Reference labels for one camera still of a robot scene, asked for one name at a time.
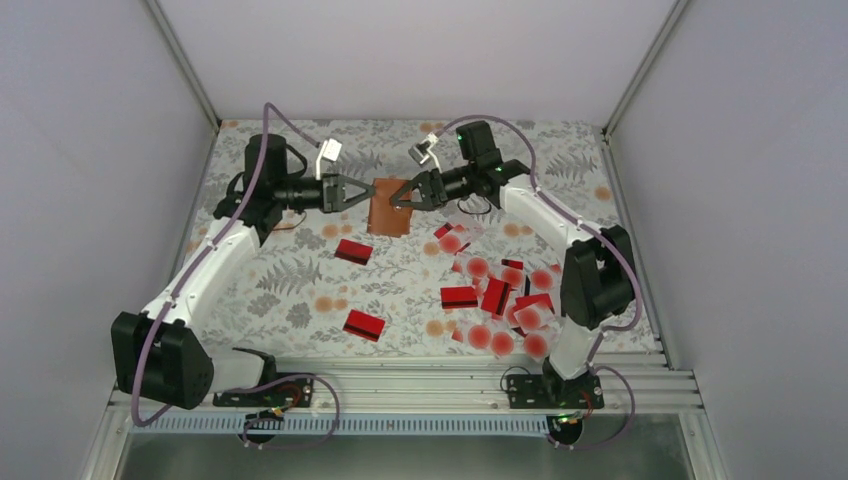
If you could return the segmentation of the brown leather card holder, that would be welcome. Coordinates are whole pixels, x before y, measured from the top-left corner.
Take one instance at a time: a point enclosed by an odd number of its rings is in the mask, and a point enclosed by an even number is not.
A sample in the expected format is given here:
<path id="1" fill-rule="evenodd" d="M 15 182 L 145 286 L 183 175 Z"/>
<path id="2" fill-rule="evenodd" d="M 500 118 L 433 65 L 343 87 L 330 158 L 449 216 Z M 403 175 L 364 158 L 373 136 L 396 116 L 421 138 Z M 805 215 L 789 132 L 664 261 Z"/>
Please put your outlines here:
<path id="1" fill-rule="evenodd" d="M 369 234 L 398 238 L 410 233 L 413 210 L 391 204 L 391 197 L 406 183 L 398 178 L 373 181 L 375 194 L 370 199 L 366 229 Z"/>

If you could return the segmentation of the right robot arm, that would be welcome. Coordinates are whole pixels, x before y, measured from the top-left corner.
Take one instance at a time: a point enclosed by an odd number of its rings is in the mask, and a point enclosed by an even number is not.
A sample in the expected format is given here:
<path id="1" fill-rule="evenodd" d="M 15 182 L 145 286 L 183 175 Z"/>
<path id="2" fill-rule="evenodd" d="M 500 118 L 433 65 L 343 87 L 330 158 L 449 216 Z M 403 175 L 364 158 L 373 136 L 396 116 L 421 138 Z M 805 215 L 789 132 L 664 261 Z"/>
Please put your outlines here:
<path id="1" fill-rule="evenodd" d="M 493 207 L 521 218 L 563 257 L 560 306 L 565 322 L 543 361 L 541 391 L 555 407 L 565 407 L 580 393 L 580 380 L 598 369 L 594 358 L 606 333 L 619 331 L 610 318 L 635 308 L 643 299 L 635 274 L 633 249 L 621 226 L 601 227 L 545 192 L 535 172 L 537 157 L 524 164 L 504 160 L 491 129 L 496 117 L 467 115 L 430 133 L 410 149 L 418 164 L 435 162 L 433 147 L 454 130 L 465 165 L 451 170 L 435 166 L 407 181 L 390 198 L 394 207 L 434 211 L 476 195 Z"/>

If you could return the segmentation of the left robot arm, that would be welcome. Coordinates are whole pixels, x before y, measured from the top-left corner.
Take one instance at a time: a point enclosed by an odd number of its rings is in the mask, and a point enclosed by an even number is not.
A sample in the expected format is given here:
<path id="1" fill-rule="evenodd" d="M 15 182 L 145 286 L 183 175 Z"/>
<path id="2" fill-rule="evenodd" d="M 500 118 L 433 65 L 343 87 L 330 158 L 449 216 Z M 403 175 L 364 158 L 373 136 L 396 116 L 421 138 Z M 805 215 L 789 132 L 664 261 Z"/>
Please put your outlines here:
<path id="1" fill-rule="evenodd" d="M 200 246 L 140 312 L 122 312 L 113 321 L 120 391 L 135 400 L 182 409 L 230 391 L 239 391 L 255 405 L 276 396 L 279 380 L 272 355 L 238 347 L 210 354 L 195 329 L 234 276 L 260 252 L 286 211 L 339 213 L 375 195 L 374 186 L 344 175 L 289 171 L 288 157 L 294 151 L 280 135 L 251 137 L 244 169 L 218 202 Z"/>

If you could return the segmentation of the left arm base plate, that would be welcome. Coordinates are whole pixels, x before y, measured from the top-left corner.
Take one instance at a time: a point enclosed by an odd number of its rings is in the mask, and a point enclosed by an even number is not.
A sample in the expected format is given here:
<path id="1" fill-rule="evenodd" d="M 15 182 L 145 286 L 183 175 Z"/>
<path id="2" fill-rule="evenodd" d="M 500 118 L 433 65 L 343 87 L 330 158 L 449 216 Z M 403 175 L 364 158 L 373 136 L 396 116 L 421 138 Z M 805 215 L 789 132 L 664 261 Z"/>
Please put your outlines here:
<path id="1" fill-rule="evenodd" d="M 315 379 L 305 373 L 280 373 L 274 380 L 265 381 L 256 392 L 229 391 L 213 395 L 216 407 L 244 408 L 306 408 L 311 405 Z"/>

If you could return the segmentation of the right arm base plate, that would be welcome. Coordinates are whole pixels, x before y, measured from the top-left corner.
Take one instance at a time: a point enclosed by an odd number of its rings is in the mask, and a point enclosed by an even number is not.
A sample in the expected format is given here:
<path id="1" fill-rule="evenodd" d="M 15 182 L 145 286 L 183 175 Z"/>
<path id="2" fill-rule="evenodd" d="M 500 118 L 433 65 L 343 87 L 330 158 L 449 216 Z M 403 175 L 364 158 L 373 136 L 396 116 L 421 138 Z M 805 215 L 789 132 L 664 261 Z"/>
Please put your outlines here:
<path id="1" fill-rule="evenodd" d="M 567 381 L 541 374 L 509 374 L 505 389 L 512 409 L 601 409 L 600 378 L 586 372 Z"/>

